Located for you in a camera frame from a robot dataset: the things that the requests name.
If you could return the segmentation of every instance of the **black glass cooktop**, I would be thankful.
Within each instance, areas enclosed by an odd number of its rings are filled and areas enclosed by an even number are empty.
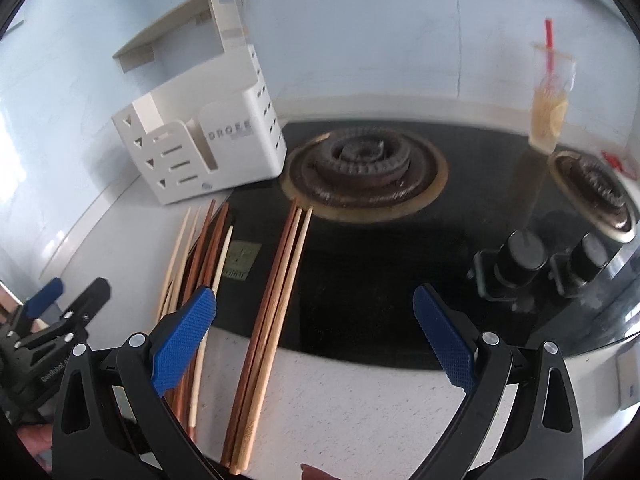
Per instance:
[[[437,368],[412,313],[412,294],[424,282],[480,330],[498,333],[509,344],[536,348],[553,339],[569,356],[640,331],[636,239],[624,244],[595,229],[526,137],[442,124],[289,123],[288,152],[354,125],[401,128],[427,139],[446,158],[448,180],[432,203],[392,221],[353,224],[314,217],[281,346],[365,364]],[[244,281],[222,279],[218,297],[225,308],[214,325],[250,336],[290,202],[280,181],[272,180],[236,189],[229,203],[234,240],[256,242],[260,250]],[[526,298],[482,299],[474,255],[497,250],[519,228],[535,233],[549,255],[571,250],[593,232],[611,261],[577,298],[558,294],[547,265]]]

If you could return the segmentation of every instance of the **stove burner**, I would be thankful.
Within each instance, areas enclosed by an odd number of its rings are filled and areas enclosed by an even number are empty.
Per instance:
[[[336,186],[382,187],[409,168],[411,146],[397,132],[354,128],[320,143],[316,170]]]
[[[379,222],[431,203],[447,181],[444,156],[411,132],[356,126],[324,134],[289,154],[285,194],[323,218]]]
[[[595,157],[582,156],[575,169],[572,176],[578,177],[575,184],[585,196],[593,197],[609,210],[619,210],[625,205],[624,194]]]
[[[559,152],[549,157],[558,187],[603,234],[626,243],[636,235],[636,218],[626,192],[593,155]]]

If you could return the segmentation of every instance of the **stove knob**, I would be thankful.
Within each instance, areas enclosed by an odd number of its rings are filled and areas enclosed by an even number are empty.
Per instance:
[[[498,252],[495,277],[503,285],[527,285],[546,264],[545,247],[531,231],[518,229],[511,233]]]
[[[577,282],[589,283],[608,263],[609,257],[602,242],[593,233],[587,233],[571,252],[569,272]]]

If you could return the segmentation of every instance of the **bundle of chopsticks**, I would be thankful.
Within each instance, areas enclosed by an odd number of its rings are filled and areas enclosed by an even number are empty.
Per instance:
[[[233,475],[249,466],[260,410],[311,215],[312,208],[309,208],[298,231],[302,208],[298,207],[297,201],[291,205],[260,302],[222,450],[221,462]]]
[[[162,282],[156,322],[160,321],[166,314],[175,312],[178,308],[184,306],[194,291],[201,285],[210,287],[214,295],[217,296],[226,253],[231,242],[233,226],[229,226],[226,230],[226,236],[222,243],[222,248],[220,248],[229,207],[228,203],[222,205],[213,231],[208,236],[215,206],[216,202],[212,200],[193,251],[191,251],[191,248],[198,217],[200,216],[200,209],[193,216],[190,230],[186,234],[185,229],[191,216],[191,208],[187,209],[175,241],[164,281]],[[180,248],[182,248],[182,252],[180,253],[180,259],[176,262]],[[200,380],[202,378],[207,334],[202,339],[196,357],[185,371],[178,387],[165,394],[165,399],[171,406],[172,412],[174,412],[175,417],[192,440],[195,440],[196,435],[198,398],[200,395]]]

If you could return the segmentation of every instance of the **blue gripper pad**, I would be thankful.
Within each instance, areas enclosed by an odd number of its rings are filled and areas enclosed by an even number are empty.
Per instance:
[[[216,317],[216,298],[213,291],[201,286],[178,312],[169,314],[179,319],[152,355],[151,382],[163,396],[180,382],[193,354]]]
[[[419,286],[414,292],[414,316],[451,384],[471,394],[476,388],[474,355],[440,307],[440,301]]]
[[[53,305],[62,296],[64,286],[60,278],[53,278],[47,285],[43,286],[36,294],[27,300],[25,313],[29,319],[36,319],[42,316],[45,310]]]

